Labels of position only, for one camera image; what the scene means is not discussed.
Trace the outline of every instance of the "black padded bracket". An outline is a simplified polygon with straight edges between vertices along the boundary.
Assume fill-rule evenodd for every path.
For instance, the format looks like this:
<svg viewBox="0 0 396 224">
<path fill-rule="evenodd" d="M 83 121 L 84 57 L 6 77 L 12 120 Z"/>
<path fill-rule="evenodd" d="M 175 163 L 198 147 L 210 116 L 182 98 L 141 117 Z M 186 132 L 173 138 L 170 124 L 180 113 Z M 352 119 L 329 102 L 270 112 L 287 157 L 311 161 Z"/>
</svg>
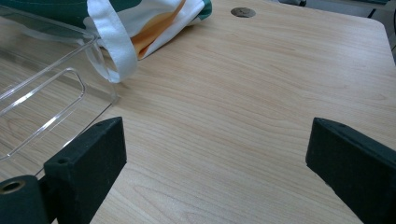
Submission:
<svg viewBox="0 0 396 224">
<path fill-rule="evenodd" d="M 44 163 L 0 183 L 0 223 L 90 223 L 126 163 L 122 118 L 101 121 Z"/>
<path fill-rule="evenodd" d="M 363 223 L 396 223 L 396 151 L 342 123 L 315 118 L 306 163 Z"/>
</svg>

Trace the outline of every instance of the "green fabric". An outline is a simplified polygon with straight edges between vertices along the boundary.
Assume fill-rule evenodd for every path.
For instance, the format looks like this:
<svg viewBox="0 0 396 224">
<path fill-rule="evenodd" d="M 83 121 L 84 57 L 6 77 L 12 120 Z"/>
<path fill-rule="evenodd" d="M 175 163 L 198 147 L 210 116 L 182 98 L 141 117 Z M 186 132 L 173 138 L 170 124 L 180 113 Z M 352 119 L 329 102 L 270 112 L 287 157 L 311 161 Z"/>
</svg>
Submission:
<svg viewBox="0 0 396 224">
<path fill-rule="evenodd" d="M 141 0 L 110 0 L 114 9 L 122 11 L 139 5 Z M 85 0 L 1 0 L 0 5 L 13 7 L 55 21 L 85 28 L 83 20 L 88 17 L 87 1 Z"/>
</svg>

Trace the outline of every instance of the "clear plastic tray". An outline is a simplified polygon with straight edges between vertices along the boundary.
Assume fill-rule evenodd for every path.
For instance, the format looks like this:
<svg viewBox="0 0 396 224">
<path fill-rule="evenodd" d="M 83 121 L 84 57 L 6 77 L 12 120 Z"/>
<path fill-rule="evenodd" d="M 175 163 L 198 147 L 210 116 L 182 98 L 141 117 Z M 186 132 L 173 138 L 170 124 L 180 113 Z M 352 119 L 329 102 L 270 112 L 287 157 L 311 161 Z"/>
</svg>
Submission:
<svg viewBox="0 0 396 224">
<path fill-rule="evenodd" d="M 0 181 L 40 175 L 117 95 L 96 37 L 0 6 Z"/>
</svg>

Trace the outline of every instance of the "wooden table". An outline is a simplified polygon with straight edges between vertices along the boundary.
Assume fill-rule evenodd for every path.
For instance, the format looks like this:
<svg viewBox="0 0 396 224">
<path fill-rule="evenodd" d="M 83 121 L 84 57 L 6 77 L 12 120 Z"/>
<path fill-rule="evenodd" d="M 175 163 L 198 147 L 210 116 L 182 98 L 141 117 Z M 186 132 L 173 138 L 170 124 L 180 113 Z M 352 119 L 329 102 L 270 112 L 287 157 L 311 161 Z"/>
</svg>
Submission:
<svg viewBox="0 0 396 224">
<path fill-rule="evenodd" d="M 314 117 L 396 148 L 383 25 L 262 0 L 213 8 L 117 85 L 103 119 L 123 116 L 128 163 L 92 223 L 361 223 L 304 159 Z"/>
</svg>

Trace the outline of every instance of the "bag strap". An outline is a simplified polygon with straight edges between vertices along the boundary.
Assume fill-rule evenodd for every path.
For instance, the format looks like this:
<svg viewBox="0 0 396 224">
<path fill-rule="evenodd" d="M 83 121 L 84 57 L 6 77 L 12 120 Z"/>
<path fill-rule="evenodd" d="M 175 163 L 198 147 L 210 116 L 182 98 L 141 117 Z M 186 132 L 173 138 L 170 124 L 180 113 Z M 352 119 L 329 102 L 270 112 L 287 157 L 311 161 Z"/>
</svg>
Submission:
<svg viewBox="0 0 396 224">
<path fill-rule="evenodd" d="M 88 14 L 117 68 L 117 71 L 107 68 L 108 80 L 114 83 L 121 82 L 137 67 L 137 57 L 131 38 L 108 0 L 87 0 L 87 6 Z"/>
</svg>

